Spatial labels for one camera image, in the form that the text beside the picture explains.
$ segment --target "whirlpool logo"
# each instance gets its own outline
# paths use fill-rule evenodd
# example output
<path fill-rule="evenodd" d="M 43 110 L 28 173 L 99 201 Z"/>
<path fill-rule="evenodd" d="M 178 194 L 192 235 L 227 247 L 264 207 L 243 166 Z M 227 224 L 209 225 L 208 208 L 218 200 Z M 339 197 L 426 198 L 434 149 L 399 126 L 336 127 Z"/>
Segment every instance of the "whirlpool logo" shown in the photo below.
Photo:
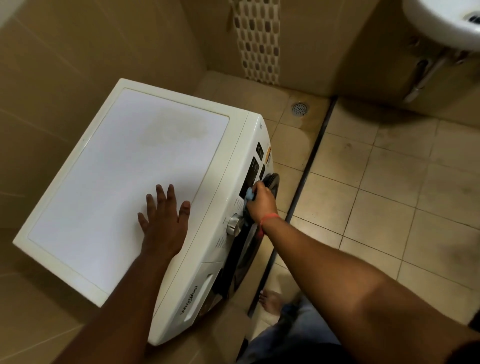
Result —
<path fill-rule="evenodd" d="M 188 297 L 188 301 L 187 301 L 187 303 L 185 304 L 185 306 L 184 306 L 183 310 L 181 311 L 181 314 L 180 314 L 180 315 L 182 315 L 182 314 L 185 312 L 185 310 L 187 309 L 187 307 L 188 307 L 188 305 L 190 304 L 190 302 L 192 302 L 193 296 L 195 295 L 195 292 L 197 291 L 197 287 L 198 287 L 198 286 L 195 286 L 194 289 L 193 289 L 193 291 L 190 293 L 190 296 Z"/>

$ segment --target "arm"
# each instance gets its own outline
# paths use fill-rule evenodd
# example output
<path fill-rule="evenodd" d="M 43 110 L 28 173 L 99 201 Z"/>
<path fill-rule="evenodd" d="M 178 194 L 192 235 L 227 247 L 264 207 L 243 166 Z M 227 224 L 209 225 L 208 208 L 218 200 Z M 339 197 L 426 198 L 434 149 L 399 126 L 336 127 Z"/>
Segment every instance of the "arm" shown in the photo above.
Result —
<path fill-rule="evenodd" d="M 97 316 L 54 361 L 64 363 L 140 363 L 144 357 L 153 310 L 163 276 L 181 250 L 187 234 L 190 203 L 177 215 L 173 186 L 167 197 L 156 186 L 157 203 L 147 195 L 147 215 L 138 214 L 145 233 L 140 255 L 134 260 Z"/>
<path fill-rule="evenodd" d="M 259 223 L 276 213 L 271 192 L 257 183 L 247 207 Z M 370 264 L 321 244 L 280 218 L 263 230 L 303 293 L 348 351 L 366 363 L 444 363 L 480 334 L 444 316 Z"/>

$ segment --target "red thread bracelet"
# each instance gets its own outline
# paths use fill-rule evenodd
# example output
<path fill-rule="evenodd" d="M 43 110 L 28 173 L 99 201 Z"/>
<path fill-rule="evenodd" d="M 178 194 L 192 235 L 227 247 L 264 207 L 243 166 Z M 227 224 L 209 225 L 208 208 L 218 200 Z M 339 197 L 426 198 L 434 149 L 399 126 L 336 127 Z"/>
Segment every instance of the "red thread bracelet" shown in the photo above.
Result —
<path fill-rule="evenodd" d="M 258 237 L 263 238 L 265 233 L 263 230 L 263 224 L 265 220 L 268 220 L 269 218 L 279 218 L 280 216 L 278 214 L 266 214 L 262 219 L 260 220 L 260 224 L 258 224 L 260 230 L 258 230 Z"/>

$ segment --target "forearm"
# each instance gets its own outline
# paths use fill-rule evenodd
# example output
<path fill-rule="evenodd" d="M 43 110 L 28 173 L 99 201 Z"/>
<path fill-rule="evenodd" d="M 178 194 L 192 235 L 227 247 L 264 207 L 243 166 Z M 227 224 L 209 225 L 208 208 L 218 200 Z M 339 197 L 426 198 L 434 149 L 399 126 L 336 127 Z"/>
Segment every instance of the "forearm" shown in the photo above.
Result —
<path fill-rule="evenodd" d="M 168 262 L 140 255 L 97 316 L 56 359 L 63 363 L 138 363 Z"/>
<path fill-rule="evenodd" d="M 370 264 L 279 218 L 264 231 L 301 290 L 360 361 L 441 361 L 477 333 L 445 317 Z M 422 357 L 427 353 L 428 359 Z"/>

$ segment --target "blue jeans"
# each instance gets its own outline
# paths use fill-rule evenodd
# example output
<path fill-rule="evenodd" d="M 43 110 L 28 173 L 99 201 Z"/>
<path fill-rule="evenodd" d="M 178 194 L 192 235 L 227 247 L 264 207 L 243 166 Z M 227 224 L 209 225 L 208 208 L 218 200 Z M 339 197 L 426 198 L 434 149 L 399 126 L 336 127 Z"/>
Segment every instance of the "blue jeans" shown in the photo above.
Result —
<path fill-rule="evenodd" d="M 325 320 L 303 296 L 298 304 L 283 306 L 278 322 L 254 338 L 237 363 L 251 364 L 306 342 L 340 345 Z"/>

